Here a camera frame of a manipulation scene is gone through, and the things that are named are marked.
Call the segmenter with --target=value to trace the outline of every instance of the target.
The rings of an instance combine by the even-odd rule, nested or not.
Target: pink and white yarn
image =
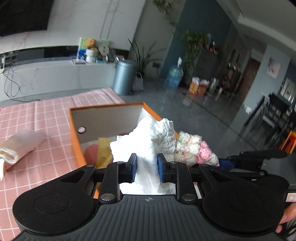
[[[202,141],[201,136],[190,135],[182,131],[176,139],[174,159],[184,162],[189,167],[196,163],[219,166],[218,157],[212,153],[208,144]]]

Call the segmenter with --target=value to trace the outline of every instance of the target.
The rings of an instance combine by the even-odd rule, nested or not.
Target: wooden door
[[[260,66],[260,62],[251,58],[248,62],[246,69],[244,70],[241,83],[237,90],[237,93],[239,94],[239,97],[242,99],[242,101],[244,101],[244,99],[246,98],[253,84],[253,81],[256,77],[259,66]]]

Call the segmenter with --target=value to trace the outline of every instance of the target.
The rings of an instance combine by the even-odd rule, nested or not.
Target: finger
[[[295,217],[296,217],[296,203],[294,202],[285,209],[284,215],[280,223],[291,221]]]
[[[280,233],[281,232],[281,230],[282,230],[282,226],[281,225],[279,225],[277,228],[276,228],[276,233],[278,234],[278,233]]]

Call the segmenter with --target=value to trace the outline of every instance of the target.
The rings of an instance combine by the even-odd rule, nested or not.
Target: bottle
[[[178,59],[178,65],[173,65],[168,71],[168,75],[165,79],[165,85],[178,88],[179,83],[183,77],[183,70],[181,68],[182,59]]]

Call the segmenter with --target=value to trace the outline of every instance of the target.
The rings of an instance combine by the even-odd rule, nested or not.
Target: painting
[[[276,79],[279,74],[280,68],[281,63],[270,58],[265,73],[271,78]]]

